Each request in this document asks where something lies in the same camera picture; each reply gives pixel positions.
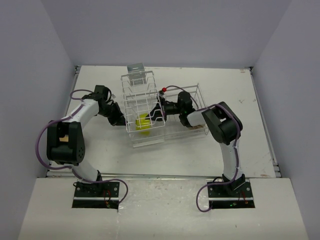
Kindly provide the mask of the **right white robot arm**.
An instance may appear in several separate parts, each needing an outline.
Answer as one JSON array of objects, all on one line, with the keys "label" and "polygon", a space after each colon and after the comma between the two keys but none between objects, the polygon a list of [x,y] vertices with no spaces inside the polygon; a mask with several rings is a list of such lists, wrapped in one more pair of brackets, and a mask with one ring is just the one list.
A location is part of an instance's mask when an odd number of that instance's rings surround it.
[{"label": "right white robot arm", "polygon": [[238,141],[243,124],[226,102],[221,101],[209,107],[195,109],[194,99],[187,91],[177,95],[177,101],[167,101],[162,89],[155,107],[146,115],[146,119],[156,122],[167,120],[169,115],[178,115],[180,123],[187,128],[206,125],[222,152],[222,182],[216,189],[223,190],[227,196],[233,197],[241,191],[245,183],[245,175],[241,170]]}]

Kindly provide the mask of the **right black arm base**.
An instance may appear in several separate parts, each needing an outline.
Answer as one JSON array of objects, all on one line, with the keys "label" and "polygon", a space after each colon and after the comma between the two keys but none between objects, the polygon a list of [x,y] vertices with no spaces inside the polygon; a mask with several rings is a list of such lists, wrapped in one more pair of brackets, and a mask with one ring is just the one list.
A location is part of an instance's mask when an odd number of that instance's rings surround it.
[{"label": "right black arm base", "polygon": [[212,210],[255,208],[252,187],[248,179],[231,193],[228,193],[225,187],[226,185],[207,187],[208,203]]}]

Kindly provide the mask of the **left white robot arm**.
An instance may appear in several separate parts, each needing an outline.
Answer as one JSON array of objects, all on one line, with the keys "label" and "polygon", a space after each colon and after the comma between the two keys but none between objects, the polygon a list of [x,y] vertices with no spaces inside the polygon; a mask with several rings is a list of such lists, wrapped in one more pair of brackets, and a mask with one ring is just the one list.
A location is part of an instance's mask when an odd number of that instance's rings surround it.
[{"label": "left white robot arm", "polygon": [[107,118],[112,126],[125,126],[124,114],[114,100],[112,91],[104,85],[96,85],[83,97],[73,97],[79,105],[68,115],[51,121],[44,129],[46,134],[46,156],[48,160],[70,169],[86,185],[86,190],[97,197],[103,193],[104,184],[99,170],[85,160],[86,146],[83,129],[95,116]]}]

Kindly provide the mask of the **beige bowl with drawing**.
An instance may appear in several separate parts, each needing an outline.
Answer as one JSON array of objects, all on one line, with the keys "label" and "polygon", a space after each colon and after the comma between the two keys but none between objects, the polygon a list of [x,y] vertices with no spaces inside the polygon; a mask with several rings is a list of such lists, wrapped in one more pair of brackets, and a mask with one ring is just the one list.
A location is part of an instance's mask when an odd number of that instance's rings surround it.
[{"label": "beige bowl with drawing", "polygon": [[202,130],[205,129],[205,128],[206,128],[205,125],[200,124],[200,125],[196,125],[196,126],[191,126],[189,129],[190,129],[190,130],[200,130],[200,131],[202,131]]}]

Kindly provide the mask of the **yellow-green bowl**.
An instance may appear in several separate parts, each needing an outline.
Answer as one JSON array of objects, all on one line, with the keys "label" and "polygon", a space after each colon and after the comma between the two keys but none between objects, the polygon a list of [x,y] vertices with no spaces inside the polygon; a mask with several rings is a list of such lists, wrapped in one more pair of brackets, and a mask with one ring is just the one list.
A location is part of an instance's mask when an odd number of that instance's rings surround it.
[{"label": "yellow-green bowl", "polygon": [[135,120],[135,130],[141,135],[148,136],[151,126],[152,122],[148,113],[140,114]]}]

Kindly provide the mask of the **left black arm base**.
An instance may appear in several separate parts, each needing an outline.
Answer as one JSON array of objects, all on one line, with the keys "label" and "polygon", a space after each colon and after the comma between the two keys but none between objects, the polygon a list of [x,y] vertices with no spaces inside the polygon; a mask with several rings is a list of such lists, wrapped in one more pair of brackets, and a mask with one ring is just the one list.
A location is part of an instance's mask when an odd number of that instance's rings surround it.
[{"label": "left black arm base", "polygon": [[119,209],[120,183],[74,182],[72,208],[74,209]]}]

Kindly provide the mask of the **white wire dish rack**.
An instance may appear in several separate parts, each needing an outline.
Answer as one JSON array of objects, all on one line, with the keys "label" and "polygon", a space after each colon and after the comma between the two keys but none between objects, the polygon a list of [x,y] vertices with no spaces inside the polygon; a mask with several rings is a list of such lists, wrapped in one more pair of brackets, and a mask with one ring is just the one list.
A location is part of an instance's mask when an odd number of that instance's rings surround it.
[{"label": "white wire dish rack", "polygon": [[206,107],[199,84],[159,88],[149,70],[122,75],[121,85],[126,131],[133,147],[208,134],[196,112]]}]

